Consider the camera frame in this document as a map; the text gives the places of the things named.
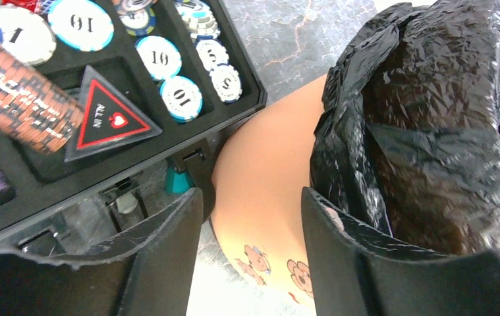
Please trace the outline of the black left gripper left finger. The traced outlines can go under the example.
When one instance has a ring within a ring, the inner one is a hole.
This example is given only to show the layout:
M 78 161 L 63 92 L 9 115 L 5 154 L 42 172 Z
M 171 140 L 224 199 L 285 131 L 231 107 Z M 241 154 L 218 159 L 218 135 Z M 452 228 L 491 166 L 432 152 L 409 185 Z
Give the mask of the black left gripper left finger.
M 0 315 L 185 315 L 203 204 L 192 188 L 81 255 L 0 248 Z

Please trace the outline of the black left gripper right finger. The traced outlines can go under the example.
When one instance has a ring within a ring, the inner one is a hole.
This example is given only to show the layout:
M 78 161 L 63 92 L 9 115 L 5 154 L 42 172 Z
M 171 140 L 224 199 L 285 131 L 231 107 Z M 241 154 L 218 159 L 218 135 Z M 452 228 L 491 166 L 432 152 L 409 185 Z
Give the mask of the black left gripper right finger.
M 500 315 L 500 250 L 448 256 L 404 243 L 302 189 L 318 315 Z

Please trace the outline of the black trash bag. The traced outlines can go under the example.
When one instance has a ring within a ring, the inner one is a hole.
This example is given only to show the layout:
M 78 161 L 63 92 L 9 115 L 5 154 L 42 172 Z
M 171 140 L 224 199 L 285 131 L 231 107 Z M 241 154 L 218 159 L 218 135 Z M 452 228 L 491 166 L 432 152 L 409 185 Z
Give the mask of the black trash bag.
M 402 2 L 330 68 L 312 188 L 399 240 L 500 248 L 500 1 Z

